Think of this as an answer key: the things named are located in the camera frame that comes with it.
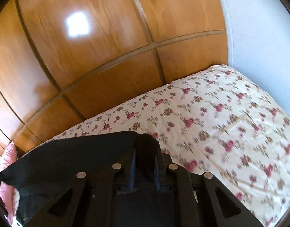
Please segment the wooden wardrobe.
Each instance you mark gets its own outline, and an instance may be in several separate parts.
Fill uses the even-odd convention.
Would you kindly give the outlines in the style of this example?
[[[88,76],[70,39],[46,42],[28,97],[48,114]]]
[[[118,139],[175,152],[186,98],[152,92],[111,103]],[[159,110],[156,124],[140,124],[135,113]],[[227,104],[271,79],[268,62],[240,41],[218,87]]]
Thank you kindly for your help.
[[[227,62],[220,0],[0,0],[0,154]]]

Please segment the floral bed cover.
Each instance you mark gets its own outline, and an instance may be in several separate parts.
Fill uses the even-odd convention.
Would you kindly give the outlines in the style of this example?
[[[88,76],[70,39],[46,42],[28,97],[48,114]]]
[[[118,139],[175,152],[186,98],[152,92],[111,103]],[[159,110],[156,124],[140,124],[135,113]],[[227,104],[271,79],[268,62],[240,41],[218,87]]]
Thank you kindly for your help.
[[[290,213],[290,116],[237,70],[216,65],[94,115],[54,140],[148,133],[192,173],[210,171],[263,226]]]

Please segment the pink pillow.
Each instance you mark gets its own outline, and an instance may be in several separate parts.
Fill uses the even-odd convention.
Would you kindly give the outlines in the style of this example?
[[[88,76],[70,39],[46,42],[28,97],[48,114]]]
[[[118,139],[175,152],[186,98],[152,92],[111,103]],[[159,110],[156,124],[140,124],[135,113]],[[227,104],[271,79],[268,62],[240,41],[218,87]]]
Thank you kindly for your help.
[[[0,173],[2,182],[0,186],[0,197],[8,212],[7,220],[10,225],[14,224],[16,215],[15,187],[11,185],[12,166],[17,161],[17,149],[13,142],[7,145],[0,159]]]

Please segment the black pants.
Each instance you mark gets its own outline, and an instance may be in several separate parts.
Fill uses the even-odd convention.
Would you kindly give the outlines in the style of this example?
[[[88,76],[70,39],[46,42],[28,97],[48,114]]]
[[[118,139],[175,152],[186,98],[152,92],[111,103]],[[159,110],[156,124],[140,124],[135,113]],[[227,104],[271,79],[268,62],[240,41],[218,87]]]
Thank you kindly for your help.
[[[55,140],[0,173],[22,226],[199,226],[188,172],[148,134]]]

